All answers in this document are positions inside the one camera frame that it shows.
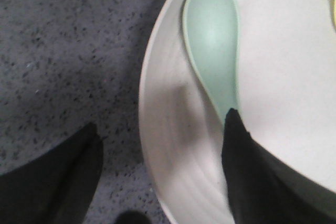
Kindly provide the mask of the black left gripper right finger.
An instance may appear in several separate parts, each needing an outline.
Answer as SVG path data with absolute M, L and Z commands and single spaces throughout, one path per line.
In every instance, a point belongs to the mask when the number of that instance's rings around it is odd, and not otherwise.
M 237 110 L 225 118 L 222 166 L 235 223 L 335 223 L 291 190 L 247 132 Z

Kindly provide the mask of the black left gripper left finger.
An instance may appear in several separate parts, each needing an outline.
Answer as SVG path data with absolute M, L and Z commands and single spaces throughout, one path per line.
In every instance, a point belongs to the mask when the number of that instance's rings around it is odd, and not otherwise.
M 103 167 L 89 123 L 41 157 L 1 175 L 1 223 L 83 223 Z

